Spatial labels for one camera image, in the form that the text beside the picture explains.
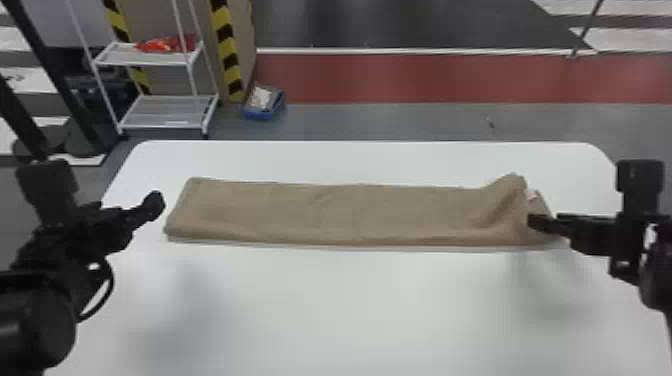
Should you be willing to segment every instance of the white floor line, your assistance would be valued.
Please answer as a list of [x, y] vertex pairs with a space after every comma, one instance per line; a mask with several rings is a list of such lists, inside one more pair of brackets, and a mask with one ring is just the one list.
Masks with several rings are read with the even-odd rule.
[[[35, 117], [33, 118], [38, 126], [45, 125], [63, 125], [68, 117]], [[16, 135], [12, 132], [5, 119], [0, 118], [0, 154], [11, 154], [12, 143], [16, 140]]]
[[[572, 28], [579, 34], [580, 28]], [[592, 28], [586, 43], [598, 51], [672, 52], [672, 29]]]
[[[550, 14], [590, 14], [596, 0], [533, 0]], [[606, 0], [601, 15], [672, 16], [670, 0]]]
[[75, 158], [70, 154], [54, 154], [49, 156], [49, 160], [65, 159], [72, 166], [100, 166], [105, 160], [107, 154], [98, 155], [91, 158]]
[[[33, 118], [38, 126], [63, 125], [68, 117], [36, 117]], [[16, 135], [9, 128], [4, 119], [0, 118], [0, 155], [10, 155], [12, 153], [12, 143], [16, 140]], [[91, 158], [75, 158], [68, 154], [54, 154], [49, 159], [65, 159], [73, 166], [100, 166], [107, 155], [98, 155]]]
[[3, 68], [0, 75], [8, 80], [9, 86], [16, 94], [27, 93], [58, 93], [49, 79], [47, 72], [41, 67], [35, 68]]
[[[571, 49], [553, 48], [269, 48], [260, 47], [264, 55], [559, 55]], [[595, 55], [593, 50], [580, 50], [579, 55]]]
[[19, 29], [0, 26], [0, 52], [3, 51], [31, 51], [31, 49]]

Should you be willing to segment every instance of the red object on shelf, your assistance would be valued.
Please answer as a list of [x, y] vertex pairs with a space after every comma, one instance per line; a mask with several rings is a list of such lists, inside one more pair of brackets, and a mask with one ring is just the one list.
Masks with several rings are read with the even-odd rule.
[[[184, 34], [184, 43], [187, 48], [186, 52], [194, 51], [196, 48], [196, 35]], [[185, 52], [182, 51], [182, 41], [179, 35], [148, 39], [136, 43], [135, 48], [143, 52]]]

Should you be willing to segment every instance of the hazard tape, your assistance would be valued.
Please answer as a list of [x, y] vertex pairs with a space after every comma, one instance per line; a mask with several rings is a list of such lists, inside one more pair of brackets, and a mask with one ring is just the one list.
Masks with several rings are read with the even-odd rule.
[[224, 83], [229, 91], [229, 101], [242, 102], [245, 99], [245, 85], [238, 60], [238, 46], [233, 35], [231, 10], [227, 0], [210, 0], [212, 5], [212, 28], [217, 38], [217, 53], [224, 70]]
[[[117, 39], [123, 43], [131, 43], [131, 35], [129, 33], [128, 25], [126, 24], [126, 19], [121, 10], [117, 6], [115, 0], [103, 0], [103, 6], [107, 13], [107, 19], [112, 25], [112, 30]], [[142, 94], [149, 95], [152, 93], [151, 86], [149, 84], [149, 78], [147, 73], [140, 67], [130, 67], [131, 78], [138, 84]]]

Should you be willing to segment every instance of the folded towel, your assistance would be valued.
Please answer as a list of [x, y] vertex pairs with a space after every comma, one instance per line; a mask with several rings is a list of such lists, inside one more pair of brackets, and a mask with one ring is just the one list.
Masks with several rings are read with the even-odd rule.
[[552, 240], [527, 227], [528, 213], [549, 210], [517, 175], [480, 189], [191, 178], [164, 231], [188, 240], [342, 246], [529, 246]]

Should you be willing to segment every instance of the white wire shelf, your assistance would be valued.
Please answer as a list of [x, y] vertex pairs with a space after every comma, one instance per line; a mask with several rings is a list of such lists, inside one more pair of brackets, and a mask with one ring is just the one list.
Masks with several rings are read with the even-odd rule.
[[119, 125], [124, 129], [207, 127], [215, 111], [219, 95], [165, 96], [141, 95], [135, 100]]
[[199, 41], [194, 51], [186, 53], [185, 59], [182, 52], [143, 52], [135, 48], [135, 43], [112, 42], [93, 63], [98, 66], [191, 66], [202, 50], [203, 41]]

